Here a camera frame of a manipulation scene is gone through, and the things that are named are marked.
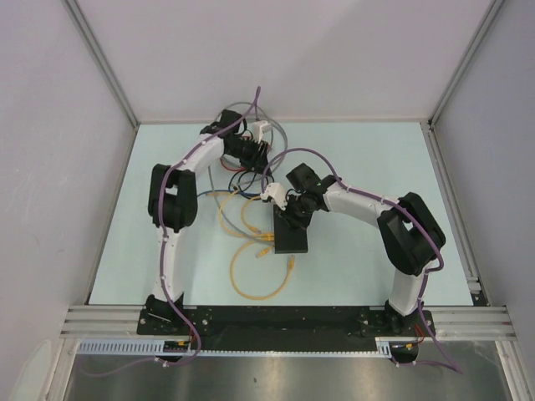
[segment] purple cable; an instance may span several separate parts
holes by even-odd
[[[177,362],[165,361],[166,366],[186,365],[187,363],[189,363],[193,359],[195,359],[196,356],[201,351],[201,336],[199,335],[199,332],[197,331],[197,329],[195,328],[193,323],[191,323],[191,321],[186,316],[184,316],[184,314],[180,311],[180,309],[178,307],[176,307],[176,305],[173,302],[173,300],[171,298],[171,295],[167,291],[167,287],[166,287],[166,277],[165,277],[165,274],[164,274],[164,270],[165,270],[164,267],[165,267],[165,255],[166,255],[166,239],[169,238],[169,236],[167,235],[167,227],[164,224],[164,219],[163,219],[163,203],[164,203],[164,195],[166,193],[167,181],[169,180],[169,176],[171,175],[171,172],[173,172],[174,170],[179,168],[181,165],[183,165],[187,161],[187,159],[189,159],[195,152],[197,152],[198,149],[201,146],[203,146],[207,141],[213,140],[214,138],[225,134],[230,129],[232,129],[232,128],[236,127],[237,125],[241,124],[242,121],[251,113],[252,109],[256,109],[258,98],[260,97],[260,91],[261,91],[261,88],[258,86],[257,87],[257,91],[256,91],[256,93],[254,95],[254,100],[251,102],[251,105],[246,110],[246,112],[244,114],[242,114],[242,117],[240,117],[237,121],[235,121],[234,123],[228,125],[227,127],[223,128],[223,129],[220,129],[215,134],[210,135],[204,141],[196,144],[187,153],[187,155],[184,156],[184,158],[181,161],[179,161],[178,163],[176,163],[175,165],[172,165],[169,169],[167,169],[167,171],[164,174],[164,177],[163,177],[163,179],[161,181],[160,197],[158,198],[158,221],[160,223],[160,227],[163,230],[163,241],[161,242],[161,248],[160,248],[160,284],[161,284],[161,289],[164,292],[164,295],[166,296],[167,302],[169,303],[169,305],[171,306],[173,311],[175,311],[175,313],[180,317],[180,319],[182,319],[184,321],[184,323],[187,324],[187,326],[191,329],[191,331],[193,332],[193,335],[194,335],[194,337],[196,339],[196,342],[197,342],[197,347],[196,347],[196,350],[193,353],[193,355],[191,355],[187,359],[181,359],[181,360],[179,360]],[[155,360],[154,358],[138,359],[138,360],[135,360],[135,361],[133,361],[131,363],[127,363],[126,365],[124,365],[124,366],[122,366],[120,368],[117,368],[117,369],[114,369],[114,370],[112,370],[110,372],[105,372],[105,373],[89,373],[89,372],[86,372],[81,367],[81,365],[79,366],[79,369],[84,375],[89,376],[91,378],[105,378],[105,377],[110,376],[112,374],[121,372],[124,369],[130,368],[131,366],[135,366],[135,365],[137,365],[139,363],[145,363],[145,362],[154,361],[154,360]]]
[[[262,179],[260,180],[261,187],[262,187],[262,192],[264,192],[266,190],[266,174],[268,173],[269,167],[275,161],[277,161],[278,159],[280,159],[284,155],[286,155],[288,153],[292,153],[292,152],[308,152],[308,153],[312,153],[313,155],[317,155],[329,167],[329,169],[333,173],[334,178],[336,179],[336,182],[338,182],[338,184],[343,189],[348,190],[349,192],[353,192],[354,194],[366,196],[367,198],[370,198],[370,199],[373,199],[375,201],[379,201],[381,203],[385,203],[388,206],[394,207],[396,210],[401,212],[405,217],[407,217],[407,219],[409,219],[409,221],[414,225],[414,227],[416,227],[416,229],[421,233],[421,235],[425,238],[425,240],[427,242],[429,242],[429,245],[431,246],[431,249],[435,253],[439,264],[438,264],[437,267],[428,268],[427,270],[424,271],[424,279],[422,280],[420,292],[418,293],[418,299],[417,299],[417,303],[416,303],[417,308],[418,308],[418,314],[420,315],[421,321],[425,322],[425,317],[424,317],[424,311],[423,311],[423,307],[422,307],[421,298],[423,297],[424,292],[425,292],[425,288],[427,287],[427,281],[428,281],[428,278],[429,278],[429,273],[430,272],[439,272],[440,270],[442,270],[444,268],[444,258],[441,255],[441,251],[435,245],[435,242],[433,242],[433,240],[431,239],[429,234],[427,234],[427,232],[425,231],[424,227],[422,227],[422,225],[416,220],[416,218],[414,218],[413,215],[411,215],[411,213],[409,213],[404,207],[401,207],[400,205],[398,205],[397,203],[393,202],[392,200],[388,200],[388,199],[385,199],[385,198],[383,198],[381,196],[378,196],[376,194],[372,194],[370,192],[366,192],[365,190],[358,190],[356,188],[348,187],[346,184],[344,184],[342,182],[342,180],[340,179],[339,175],[337,174],[337,172],[334,169],[334,167],[331,164],[331,162],[328,161],[327,158],[325,158],[325,156],[323,156],[322,154],[320,154],[316,150],[312,150],[312,149],[309,149],[309,148],[287,149],[287,150],[279,153],[275,157],[273,157],[267,163],[266,168],[264,169],[264,171],[262,173]],[[450,357],[450,355],[447,353],[447,351],[442,347],[440,342],[436,339],[435,334],[431,331],[431,328],[429,326],[427,326],[427,325],[425,325],[425,328],[427,329],[427,332],[429,333],[431,339],[433,340],[433,343],[435,343],[436,347],[439,349],[439,351],[441,352],[442,356],[444,356],[444,358],[448,361],[448,363],[450,365],[446,365],[445,363],[437,362],[437,361],[420,361],[420,362],[416,362],[415,364],[425,364],[425,365],[433,364],[433,365],[437,365],[437,366],[443,366],[443,367],[449,368],[449,369],[451,369],[451,370],[453,370],[453,371],[455,371],[457,373],[462,374],[462,371],[459,368],[459,366],[453,361],[453,359]],[[393,359],[393,358],[392,358],[392,361],[396,363],[396,366],[398,364],[401,364],[401,363],[397,363],[395,361],[395,359]]]

